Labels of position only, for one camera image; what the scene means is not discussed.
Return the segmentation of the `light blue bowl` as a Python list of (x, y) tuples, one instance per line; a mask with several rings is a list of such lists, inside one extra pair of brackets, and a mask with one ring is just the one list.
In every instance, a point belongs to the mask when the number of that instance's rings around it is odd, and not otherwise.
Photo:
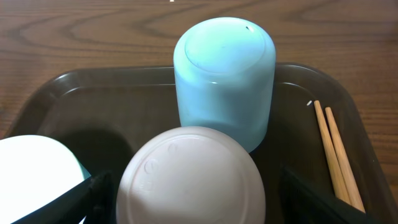
[(62, 143), (45, 136), (1, 140), (1, 223), (46, 206), (91, 174)]

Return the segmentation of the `pink cup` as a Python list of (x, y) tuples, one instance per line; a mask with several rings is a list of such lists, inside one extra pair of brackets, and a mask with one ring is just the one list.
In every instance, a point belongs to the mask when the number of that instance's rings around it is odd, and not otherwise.
[(118, 188), (118, 223), (265, 219), (265, 190), (253, 159), (234, 139), (210, 128), (175, 128), (152, 138), (129, 161)]

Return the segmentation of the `light blue cup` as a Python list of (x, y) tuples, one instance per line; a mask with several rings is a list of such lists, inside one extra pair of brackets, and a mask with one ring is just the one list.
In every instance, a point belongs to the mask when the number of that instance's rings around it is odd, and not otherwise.
[(270, 35), (245, 19), (208, 19), (181, 36), (173, 63), (180, 124), (215, 129), (255, 150), (271, 111), (276, 51)]

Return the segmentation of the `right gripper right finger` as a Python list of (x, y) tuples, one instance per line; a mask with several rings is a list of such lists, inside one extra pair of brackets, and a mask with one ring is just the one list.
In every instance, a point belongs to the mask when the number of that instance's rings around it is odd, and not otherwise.
[(326, 170), (308, 175), (279, 166), (279, 200), (284, 223), (377, 224), (378, 221), (334, 196)]

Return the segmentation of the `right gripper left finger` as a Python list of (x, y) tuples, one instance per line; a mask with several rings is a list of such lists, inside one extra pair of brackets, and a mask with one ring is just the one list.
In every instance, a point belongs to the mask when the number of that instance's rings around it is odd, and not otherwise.
[(102, 172), (13, 224), (113, 223), (113, 196), (112, 175)]

